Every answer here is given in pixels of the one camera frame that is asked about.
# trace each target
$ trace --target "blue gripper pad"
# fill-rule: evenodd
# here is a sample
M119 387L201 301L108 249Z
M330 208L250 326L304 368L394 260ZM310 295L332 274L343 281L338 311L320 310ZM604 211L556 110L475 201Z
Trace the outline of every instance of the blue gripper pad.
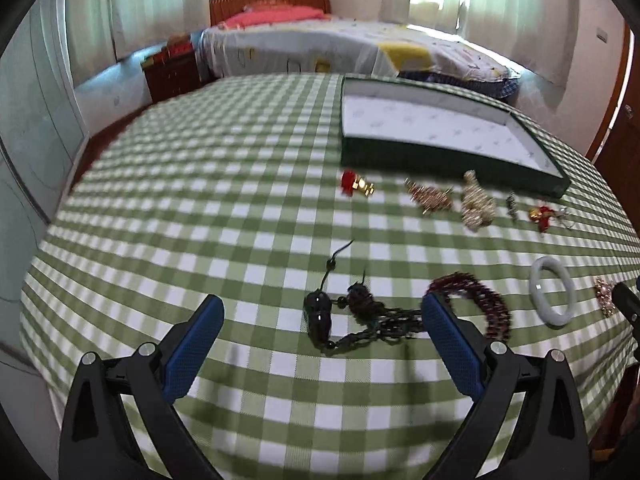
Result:
M189 392L225 320L222 300L217 296L209 296L206 301L198 319L191 325L164 368L162 396L169 404Z
M447 308L436 295L422 298L422 324L442 357L458 391L476 402L484 392L481 380L481 364L471 346L466 342Z

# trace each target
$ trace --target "wooden nightstand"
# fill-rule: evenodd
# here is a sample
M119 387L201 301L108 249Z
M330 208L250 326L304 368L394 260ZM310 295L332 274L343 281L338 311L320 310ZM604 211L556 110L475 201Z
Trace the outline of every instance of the wooden nightstand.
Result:
M202 87L195 52L170 57L143 68L154 103L165 101Z

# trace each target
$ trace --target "metal screw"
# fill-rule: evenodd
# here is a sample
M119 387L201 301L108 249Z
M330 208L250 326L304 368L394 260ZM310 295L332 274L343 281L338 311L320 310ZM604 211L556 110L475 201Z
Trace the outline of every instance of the metal screw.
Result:
M507 345L505 345L502 341L494 341L491 343L491 351L494 354L502 355L507 353Z
M86 354L84 354L82 356L82 364L83 365L93 364L94 361L95 361L95 354L93 352L87 352Z
M143 345L140 345L140 348L138 348L138 353L145 357L151 355L155 351L156 345L154 345L153 343L144 343Z
M560 350L552 350L551 351L551 358L558 362L561 363L562 361L564 361L564 354L560 351Z

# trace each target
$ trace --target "checkered tablecloth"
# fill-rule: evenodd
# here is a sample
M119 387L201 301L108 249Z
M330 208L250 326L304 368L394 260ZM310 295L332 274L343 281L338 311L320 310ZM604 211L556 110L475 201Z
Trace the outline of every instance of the checkered tablecloth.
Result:
M603 317L593 278L631 284L640 270L640 240L607 185L523 117L571 177L562 204L573 230L539 234L526 220L537 203L527 196L517 197L514 223L505 194L489 189L499 215L473 234L460 221L462 182L418 179L454 186L454 210L429 218L405 192L405 174L367 173L376 192L347 198L338 189L342 81L229 78L137 119L75 188L26 277L22 340L38 370L65 400L84 352L126 356L216 294L224 327L175 407L225 478L422 478L470 407L427 335L331 358L306 335L304 297L328 255L354 239L329 293L344 294L366 267L377 298L415 308L432 279L472 272L503 295L514 350L566 353L593 434L633 348L622 314ZM577 313L559 330L540 321L527 290L545 254L577 288ZM544 287L552 304L564 303L559 280L548 275ZM454 307L482 328L475 305ZM344 311L333 322L334 336L361 329ZM485 468L497 465L521 402ZM126 405L149 463L164 471L132 399Z

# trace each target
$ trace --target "wooden door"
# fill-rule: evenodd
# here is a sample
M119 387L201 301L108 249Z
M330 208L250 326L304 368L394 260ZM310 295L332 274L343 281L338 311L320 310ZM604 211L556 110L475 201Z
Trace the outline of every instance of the wooden door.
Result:
M595 166L640 234L640 44L636 44L622 108Z

